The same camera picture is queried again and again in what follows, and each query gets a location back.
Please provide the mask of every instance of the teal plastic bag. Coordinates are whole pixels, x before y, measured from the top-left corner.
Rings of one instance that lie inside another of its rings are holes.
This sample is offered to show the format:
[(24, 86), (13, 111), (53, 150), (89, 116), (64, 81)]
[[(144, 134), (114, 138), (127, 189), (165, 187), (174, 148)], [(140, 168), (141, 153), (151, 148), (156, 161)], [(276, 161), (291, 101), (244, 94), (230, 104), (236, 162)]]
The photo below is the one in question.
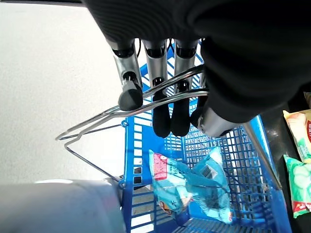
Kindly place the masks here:
[(193, 169), (150, 150), (149, 166), (154, 194), (167, 214), (177, 219), (189, 202), (195, 201), (208, 217), (231, 222), (229, 187), (219, 148), (212, 150)]
[(214, 148), (208, 156), (199, 161), (192, 171), (217, 183), (217, 185), (212, 187), (205, 187), (205, 192), (199, 192), (198, 195), (193, 196), (193, 199), (208, 217), (227, 224), (231, 223), (230, 189), (223, 170), (223, 161), (219, 147)]

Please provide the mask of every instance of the steel wire handle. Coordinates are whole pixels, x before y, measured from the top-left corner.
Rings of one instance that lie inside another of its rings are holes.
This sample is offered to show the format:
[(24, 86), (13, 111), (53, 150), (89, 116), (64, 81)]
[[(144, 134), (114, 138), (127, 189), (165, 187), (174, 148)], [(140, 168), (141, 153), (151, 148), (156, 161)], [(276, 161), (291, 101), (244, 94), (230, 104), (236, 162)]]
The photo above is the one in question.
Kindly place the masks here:
[[(148, 97), (150, 97), (151, 95), (153, 95), (155, 92), (157, 92), (159, 90), (163, 90), (163, 89), (165, 89), (165, 88), (167, 88), (167, 87), (169, 87), (171, 85), (174, 85), (175, 83), (177, 83), (177, 82), (179, 82), (181, 80), (187, 79), (187, 78), (192, 77), (192, 76), (197, 75), (197, 74), (200, 74), (203, 71), (204, 71), (204, 65), (199, 65), (199, 66), (190, 68), (190, 69), (188, 69), (188, 70), (186, 70), (186, 71), (184, 71), (184, 72), (182, 72), (182, 73), (172, 77), (171, 79), (167, 80), (166, 82), (163, 82), (163, 83), (159, 84), (158, 86), (155, 86), (154, 88), (148, 89), (147, 91), (145, 91), (143, 93), (143, 98), (144, 99), (148, 98)], [(94, 122), (96, 120), (99, 120), (99, 119), (101, 119), (101, 118), (103, 118), (103, 117), (105, 117), (105, 116), (107, 116), (109, 114), (115, 113), (115, 112), (117, 112), (119, 110), (120, 110), (120, 108), (119, 108), (118, 105), (114, 106), (112, 108), (109, 108), (106, 111), (104, 111), (102, 113), (99, 113), (99, 114), (95, 115), (94, 117), (92, 117), (92, 118), (90, 118), (88, 120), (85, 120), (85, 121), (83, 121), (83, 122), (81, 122), (81, 123), (79, 123), (79, 124), (69, 128), (69, 129), (67, 129), (65, 132), (63, 132), (60, 135), (58, 135), (56, 137), (56, 140), (60, 140), (62, 137), (68, 135), (72, 131), (77, 130), (77, 129), (81, 128), (81, 127), (84, 127), (84, 126), (86, 126), (86, 125), (88, 125), (88, 124), (90, 124), (90, 123), (92, 123), (92, 122)]]

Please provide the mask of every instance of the green snack package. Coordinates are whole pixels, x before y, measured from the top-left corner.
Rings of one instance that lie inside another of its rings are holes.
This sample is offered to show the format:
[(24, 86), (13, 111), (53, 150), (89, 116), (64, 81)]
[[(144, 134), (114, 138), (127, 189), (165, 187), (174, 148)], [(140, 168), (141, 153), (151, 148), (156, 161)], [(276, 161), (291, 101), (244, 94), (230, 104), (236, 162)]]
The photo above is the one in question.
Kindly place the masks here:
[(284, 155), (289, 173), (294, 218), (311, 212), (311, 164)]

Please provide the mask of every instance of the yellow snack package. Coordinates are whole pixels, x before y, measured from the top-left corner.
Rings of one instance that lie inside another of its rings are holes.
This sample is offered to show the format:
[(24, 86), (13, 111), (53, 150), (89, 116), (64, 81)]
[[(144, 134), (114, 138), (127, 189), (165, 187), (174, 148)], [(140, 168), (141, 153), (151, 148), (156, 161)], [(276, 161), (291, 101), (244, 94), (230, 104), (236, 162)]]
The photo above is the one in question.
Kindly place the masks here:
[(295, 113), (283, 110), (283, 114), (292, 132), (301, 161), (311, 163), (311, 109)]

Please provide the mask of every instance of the black fingertip pad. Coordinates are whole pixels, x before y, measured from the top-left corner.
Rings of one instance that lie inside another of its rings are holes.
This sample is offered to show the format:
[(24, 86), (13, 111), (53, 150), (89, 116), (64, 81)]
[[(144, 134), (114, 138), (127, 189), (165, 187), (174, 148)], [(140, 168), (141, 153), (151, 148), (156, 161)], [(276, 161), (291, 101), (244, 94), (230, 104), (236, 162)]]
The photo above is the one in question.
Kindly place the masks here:
[(198, 128), (198, 120), (203, 113), (203, 108), (204, 108), (206, 101), (207, 101), (207, 96), (200, 96), (198, 98), (197, 107), (190, 116), (190, 122), (196, 128)]
[(190, 129), (189, 99), (174, 103), (171, 131), (175, 136), (186, 136)]
[(203, 112), (203, 107), (197, 107), (196, 110), (194, 110), (190, 116), (190, 122), (196, 128), (198, 128), (198, 120), (200, 116), (202, 115), (202, 112)]
[(131, 111), (142, 106), (142, 90), (132, 81), (127, 82), (123, 87), (118, 101), (122, 111)]
[[(166, 98), (162, 91), (155, 93), (153, 101)], [(171, 132), (171, 118), (169, 112), (169, 105), (163, 104), (153, 110), (152, 126), (155, 134), (158, 137), (165, 138)]]

